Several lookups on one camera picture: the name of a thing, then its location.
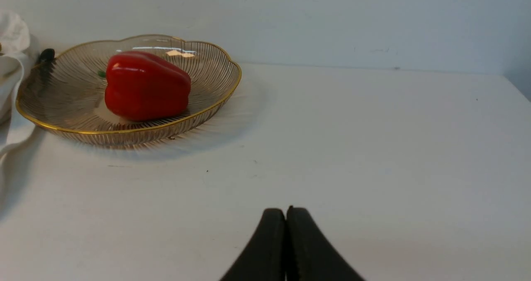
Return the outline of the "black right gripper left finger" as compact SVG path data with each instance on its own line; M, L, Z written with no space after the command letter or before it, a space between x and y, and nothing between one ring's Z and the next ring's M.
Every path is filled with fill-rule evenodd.
M286 219L278 208L264 209L247 245L222 281L284 281Z

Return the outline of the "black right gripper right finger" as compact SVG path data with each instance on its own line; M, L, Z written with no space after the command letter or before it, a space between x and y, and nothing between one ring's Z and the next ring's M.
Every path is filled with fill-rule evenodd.
M321 232L305 208L287 211L288 281L363 281Z

